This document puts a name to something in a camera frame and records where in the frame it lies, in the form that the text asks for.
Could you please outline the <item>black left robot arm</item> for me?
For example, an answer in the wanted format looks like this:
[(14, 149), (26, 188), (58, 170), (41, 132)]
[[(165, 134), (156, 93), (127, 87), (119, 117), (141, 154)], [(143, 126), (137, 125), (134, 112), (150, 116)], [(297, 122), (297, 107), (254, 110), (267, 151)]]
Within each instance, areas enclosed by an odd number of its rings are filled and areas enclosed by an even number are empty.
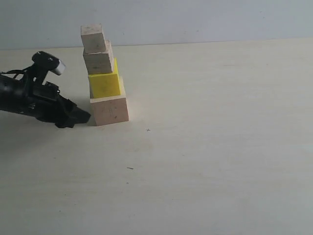
[(58, 128), (86, 124), (91, 115), (60, 95), (56, 84), (43, 83), (48, 71), (36, 65), (0, 74), (0, 109), (53, 123)]

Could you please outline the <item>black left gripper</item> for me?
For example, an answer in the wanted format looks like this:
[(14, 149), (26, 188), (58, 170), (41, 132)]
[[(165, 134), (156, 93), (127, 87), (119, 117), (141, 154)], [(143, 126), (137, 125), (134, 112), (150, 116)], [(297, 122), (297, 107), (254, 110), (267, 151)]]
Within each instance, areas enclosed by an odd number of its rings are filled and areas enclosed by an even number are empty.
[(51, 70), (30, 66), (23, 70), (28, 76), (23, 78), (23, 81), (30, 82), (28, 96), (34, 102), (29, 107), (42, 112), (37, 120), (54, 123), (58, 128), (73, 128), (76, 124), (86, 124), (91, 114), (61, 96), (57, 85), (51, 82), (44, 83), (49, 72), (61, 75), (64, 70), (65, 66), (57, 66)]

